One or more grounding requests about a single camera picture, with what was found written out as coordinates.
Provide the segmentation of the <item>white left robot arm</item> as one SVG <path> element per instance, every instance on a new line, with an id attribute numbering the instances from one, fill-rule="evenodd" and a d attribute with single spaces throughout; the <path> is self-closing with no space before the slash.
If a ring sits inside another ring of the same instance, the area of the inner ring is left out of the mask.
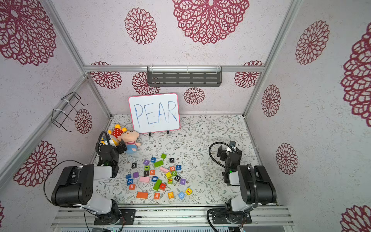
<path id="1" fill-rule="evenodd" d="M 99 161 L 95 166 L 67 166 L 56 183 L 51 194 L 51 203 L 58 207 L 78 207 L 92 213 L 96 225 L 125 224 L 125 217 L 113 199 L 107 199 L 94 192 L 95 180 L 117 176 L 119 155 L 127 150 L 122 139 L 113 140 L 113 136 L 101 132 L 95 145 Z"/>

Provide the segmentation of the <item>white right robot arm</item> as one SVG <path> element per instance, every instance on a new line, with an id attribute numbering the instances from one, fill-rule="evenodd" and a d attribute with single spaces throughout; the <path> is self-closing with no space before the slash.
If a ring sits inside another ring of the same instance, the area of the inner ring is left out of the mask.
<path id="1" fill-rule="evenodd" d="M 224 183 L 228 186 L 238 186 L 240 193 L 225 203 L 227 212 L 247 213 L 258 207 L 276 202 L 276 189 L 262 165 L 241 164 L 242 151 L 229 144 L 215 142 L 209 147 L 210 158 L 221 166 Z"/>

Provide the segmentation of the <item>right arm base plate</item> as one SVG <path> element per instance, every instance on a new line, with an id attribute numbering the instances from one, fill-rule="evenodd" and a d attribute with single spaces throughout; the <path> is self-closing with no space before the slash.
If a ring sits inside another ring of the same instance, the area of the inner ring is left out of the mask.
<path id="1" fill-rule="evenodd" d="M 239 214 L 237 212 L 227 212 L 225 210 L 212 210 L 211 218 L 213 224 L 250 224 L 252 223 L 252 218 L 250 213 Z"/>

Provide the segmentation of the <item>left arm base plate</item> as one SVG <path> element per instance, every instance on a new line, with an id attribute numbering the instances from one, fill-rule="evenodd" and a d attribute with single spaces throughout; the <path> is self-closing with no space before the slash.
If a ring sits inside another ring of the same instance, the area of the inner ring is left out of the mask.
<path id="1" fill-rule="evenodd" d="M 94 225 L 133 225 L 135 219 L 135 209 L 119 209 L 107 214 L 96 215 Z"/>

